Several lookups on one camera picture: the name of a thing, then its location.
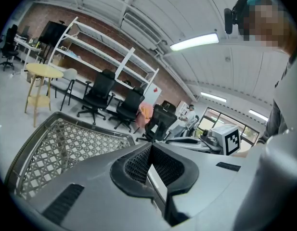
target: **fluorescent light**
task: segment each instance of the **fluorescent light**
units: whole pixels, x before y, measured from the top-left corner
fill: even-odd
[[[191,38],[177,44],[170,46],[172,51],[180,51],[182,49],[204,45],[204,44],[216,44],[219,43],[219,39],[216,33],[198,36],[196,38]]]
[[[259,117],[259,118],[262,118],[265,121],[268,121],[267,117],[261,115],[260,113],[255,112],[254,110],[249,110],[249,113],[251,113],[251,114],[253,114],[253,115],[255,115],[255,116]]]
[[[209,97],[209,98],[214,98],[214,99],[217,99],[219,101],[222,101],[222,102],[225,102],[226,103],[226,99],[224,99],[224,98],[220,98],[220,97],[217,97],[217,96],[214,96],[214,95],[205,93],[205,92],[201,92],[201,95],[206,96],[206,97]]]

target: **lattice grate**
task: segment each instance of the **lattice grate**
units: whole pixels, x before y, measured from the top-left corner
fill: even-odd
[[[59,119],[30,156],[19,182],[19,194],[28,200],[78,162],[128,146],[126,137],[102,134]]]

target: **gray sleeve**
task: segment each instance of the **gray sleeve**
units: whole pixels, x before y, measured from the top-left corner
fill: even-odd
[[[272,110],[270,112],[266,129],[262,134],[262,136],[258,139],[257,143],[265,144],[271,136],[278,134],[280,122],[281,122],[280,109],[278,105],[275,103],[275,101],[273,100]]]

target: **round table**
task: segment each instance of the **round table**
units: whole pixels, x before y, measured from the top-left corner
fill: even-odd
[[[26,65],[26,69],[30,73],[34,74],[34,78],[33,78],[33,81],[31,83],[31,86],[28,91],[24,113],[26,113],[26,108],[27,108],[28,103],[35,107],[34,108],[34,127],[35,127],[36,126],[37,107],[44,107],[44,106],[48,105],[49,109],[51,110],[51,103],[50,103],[51,78],[62,78],[64,74],[61,71],[59,71],[53,67],[50,67],[46,64],[31,63],[31,64]],[[33,96],[33,95],[31,95],[31,91],[32,91],[32,88],[33,88],[33,85],[34,85],[34,82],[35,82],[37,76],[40,76],[41,80],[40,80],[40,84],[38,87],[37,95]],[[44,82],[45,77],[49,78],[48,96],[40,95],[40,89]]]

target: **person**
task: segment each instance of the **person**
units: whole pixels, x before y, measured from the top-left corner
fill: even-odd
[[[192,137],[194,130],[197,129],[199,124],[200,124],[200,117],[198,115],[196,115],[195,118],[186,125],[186,127],[188,129],[186,136]]]
[[[273,0],[238,0],[236,11],[238,17],[241,17],[238,30],[244,38],[253,35],[255,40],[263,42],[265,46],[277,47],[289,56],[288,64],[281,76],[280,81],[282,81],[297,56],[297,29],[294,22],[285,9]],[[265,131],[257,143],[265,144],[271,136],[281,134],[286,129],[284,117],[273,100]],[[234,155],[245,157],[247,152]]]
[[[179,118],[180,122],[173,130],[170,131],[171,134],[168,137],[169,139],[173,137],[176,138],[181,135],[181,133],[186,129],[186,125],[188,124],[188,122],[194,119],[195,117],[194,110],[195,110],[194,105],[193,104],[189,105],[189,112],[185,116],[181,116]]]

